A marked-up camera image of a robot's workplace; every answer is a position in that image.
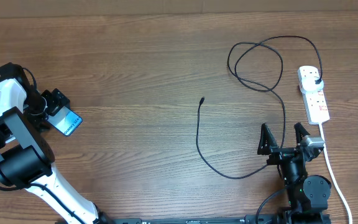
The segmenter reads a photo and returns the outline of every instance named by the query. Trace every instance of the table surface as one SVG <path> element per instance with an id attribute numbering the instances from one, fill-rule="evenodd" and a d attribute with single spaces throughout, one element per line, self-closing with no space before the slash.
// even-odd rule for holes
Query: table surface
<path id="1" fill-rule="evenodd" d="M 358 223 L 358 12 L 278 12 L 176 16 L 94 16 L 0 19 L 0 66 L 20 64 L 40 91 L 58 88 L 83 118 L 69 138 L 43 134 L 60 172 L 77 191 L 112 217 L 240 217 L 283 187 L 276 167 L 229 180 L 214 173 L 195 146 L 221 172 L 239 176 L 263 166 L 257 155 L 260 125 L 281 143 L 283 116 L 271 93 L 257 93 L 229 74 L 232 45 L 275 35 L 311 39 L 323 60 L 331 120 L 324 124 L 328 153 Z M 284 146 L 295 145 L 292 126 L 307 123 L 297 69 L 318 65 L 304 40 L 268 42 L 284 59 L 275 91 L 287 109 Z M 245 50 L 240 47 L 234 57 Z M 255 49 L 239 66 L 244 78 L 273 86 L 280 60 Z M 324 156 L 307 164 L 309 175 L 331 179 Z M 281 195 L 263 213 L 287 205 Z M 331 191 L 333 223 L 346 211 Z M 25 190 L 0 192 L 0 223 L 53 223 L 60 217 Z"/>

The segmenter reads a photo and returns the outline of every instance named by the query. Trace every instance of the power strip switch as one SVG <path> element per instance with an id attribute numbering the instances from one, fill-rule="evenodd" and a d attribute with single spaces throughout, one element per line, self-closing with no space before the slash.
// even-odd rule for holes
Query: power strip switch
<path id="1" fill-rule="evenodd" d="M 305 103 L 309 124 L 324 123 L 329 120 L 326 98 L 324 96 L 324 82 L 316 84 L 319 72 L 316 67 L 302 66 L 298 69 L 299 87 Z"/>

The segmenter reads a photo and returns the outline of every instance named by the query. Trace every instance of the white power cord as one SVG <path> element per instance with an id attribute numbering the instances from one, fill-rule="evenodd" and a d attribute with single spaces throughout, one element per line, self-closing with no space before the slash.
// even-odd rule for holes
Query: white power cord
<path id="1" fill-rule="evenodd" d="M 318 128 L 320 129 L 320 135 L 321 138 L 325 141 L 325 137 L 324 137 L 324 132 L 323 132 L 323 125 L 321 123 L 318 123 Z M 331 176 L 331 179 L 333 180 L 334 186 L 336 191 L 338 192 L 340 198 L 342 199 L 343 204 L 346 207 L 346 211 L 347 211 L 347 216 L 349 217 L 349 224 L 353 224 L 353 218 L 352 218 L 352 212 L 351 212 L 351 208 L 349 207 L 349 205 L 347 204 L 347 201 L 345 199 L 345 196 L 343 196 L 341 189 L 339 189 L 338 183 L 336 182 L 333 170 L 331 168 L 331 164 L 329 163 L 329 159 L 328 159 L 328 153 L 327 153 L 327 146 L 324 143 L 324 157 L 326 158 L 326 163 L 327 163 L 327 167 L 328 167 L 328 171 L 329 171 L 329 175 Z"/>

